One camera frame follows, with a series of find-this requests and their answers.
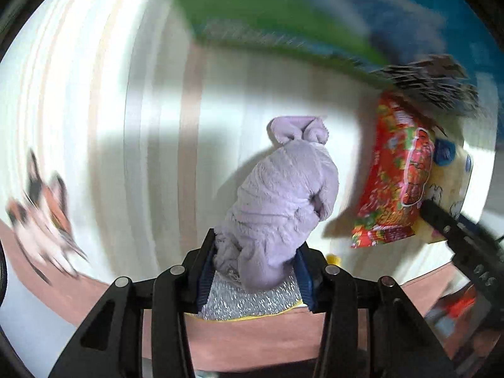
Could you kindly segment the open cardboard box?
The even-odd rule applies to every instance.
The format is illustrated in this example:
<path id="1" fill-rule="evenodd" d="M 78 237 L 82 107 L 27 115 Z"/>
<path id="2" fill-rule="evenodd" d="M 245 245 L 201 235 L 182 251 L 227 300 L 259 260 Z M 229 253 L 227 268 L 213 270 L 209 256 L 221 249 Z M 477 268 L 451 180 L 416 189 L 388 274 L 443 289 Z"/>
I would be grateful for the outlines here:
<path id="1" fill-rule="evenodd" d="M 419 104 L 503 108 L 503 52 L 465 0 L 178 0 L 196 38 L 317 61 Z"/>

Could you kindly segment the purple cloth silver dish sponge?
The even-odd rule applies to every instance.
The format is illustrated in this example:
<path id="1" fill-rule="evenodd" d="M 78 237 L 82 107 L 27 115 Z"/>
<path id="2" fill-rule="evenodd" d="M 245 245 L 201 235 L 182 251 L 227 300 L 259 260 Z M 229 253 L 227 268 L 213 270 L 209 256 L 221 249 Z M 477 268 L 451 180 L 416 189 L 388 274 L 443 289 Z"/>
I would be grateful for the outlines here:
<path id="1" fill-rule="evenodd" d="M 268 131 L 275 150 L 256 163 L 215 226 L 216 277 L 202 319 L 265 317 L 296 306 L 296 250 L 332 215 L 338 171 L 323 120 L 277 117 Z"/>

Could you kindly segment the yellow tissue pack white bear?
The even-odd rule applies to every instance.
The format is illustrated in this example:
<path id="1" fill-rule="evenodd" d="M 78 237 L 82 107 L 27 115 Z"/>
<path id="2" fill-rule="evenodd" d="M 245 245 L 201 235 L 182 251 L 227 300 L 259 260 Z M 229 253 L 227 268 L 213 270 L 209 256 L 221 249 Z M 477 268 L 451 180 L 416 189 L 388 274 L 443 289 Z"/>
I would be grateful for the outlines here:
<path id="1" fill-rule="evenodd" d="M 472 158 L 460 145 L 421 127 L 413 129 L 407 146 L 401 202 L 414 214 L 408 236 L 426 243 L 440 242 L 444 237 L 420 218 L 420 206 L 432 201 L 458 218 L 473 171 Z"/>

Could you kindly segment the red candy packet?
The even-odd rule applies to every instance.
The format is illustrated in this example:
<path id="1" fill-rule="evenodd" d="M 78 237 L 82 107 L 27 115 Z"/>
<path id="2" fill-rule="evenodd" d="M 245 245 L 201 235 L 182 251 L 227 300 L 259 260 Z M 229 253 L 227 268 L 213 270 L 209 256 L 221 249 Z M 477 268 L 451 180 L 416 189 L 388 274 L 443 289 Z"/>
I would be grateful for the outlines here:
<path id="1" fill-rule="evenodd" d="M 377 107 L 372 166 L 352 230 L 354 248 L 414 235 L 432 171 L 434 133 L 404 97 L 385 91 Z"/>

